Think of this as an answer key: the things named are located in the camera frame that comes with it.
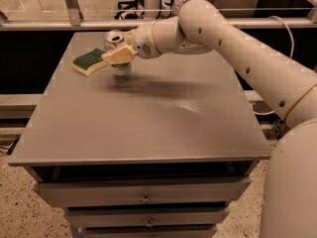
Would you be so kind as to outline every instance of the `floor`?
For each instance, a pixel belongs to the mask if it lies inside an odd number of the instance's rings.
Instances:
[[[36,20],[67,19],[64,5],[52,3],[53,1],[58,0],[0,0],[0,7],[3,8],[3,4],[9,5],[3,10],[9,20],[24,21],[30,20],[30,17]],[[85,5],[81,9],[88,20],[108,17],[105,13],[101,15],[100,11],[109,3],[117,3],[117,0],[98,0],[98,6],[89,9],[96,0],[82,1],[85,1]],[[277,141],[269,128],[269,125],[263,126],[264,133],[274,148]],[[6,129],[0,129],[0,139],[8,135],[10,137],[10,133],[12,134]],[[8,156],[0,154],[0,238],[71,237],[62,209],[51,208],[38,198],[32,191],[35,181],[22,168],[9,167],[7,161]],[[259,237],[266,168],[267,161],[258,164],[251,175],[253,183],[238,201],[230,204],[231,213],[218,225],[219,231],[214,238]]]

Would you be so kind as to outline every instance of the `drawer handle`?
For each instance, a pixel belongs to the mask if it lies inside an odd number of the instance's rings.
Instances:
[[[151,222],[151,219],[150,219],[150,218],[149,218],[149,221],[148,221],[148,223],[147,223],[146,227],[154,227],[154,225],[152,224],[152,222]]]
[[[141,199],[142,203],[151,203],[151,200],[149,199],[149,196],[147,193],[145,193],[145,198]]]

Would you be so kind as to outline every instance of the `gray tabletop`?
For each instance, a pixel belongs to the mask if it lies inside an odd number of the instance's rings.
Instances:
[[[86,77],[71,67],[103,48],[77,33],[34,112],[13,166],[267,159],[270,149],[232,68],[216,53],[136,58]]]

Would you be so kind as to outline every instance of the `speckled floor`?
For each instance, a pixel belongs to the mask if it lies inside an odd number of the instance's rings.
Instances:
[[[274,135],[265,130],[271,147]],[[0,155],[0,237],[71,237],[63,210],[51,208],[33,191],[35,181],[22,168],[12,168],[8,157]],[[231,213],[217,226],[214,238],[259,237],[261,205],[267,161],[261,161],[251,174],[253,180],[238,201],[230,204]]]

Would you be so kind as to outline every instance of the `scouring pad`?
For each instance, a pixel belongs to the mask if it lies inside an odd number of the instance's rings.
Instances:
[[[72,62],[72,67],[80,73],[89,76],[91,72],[108,65],[101,55],[105,52],[95,49],[85,55],[82,55]]]

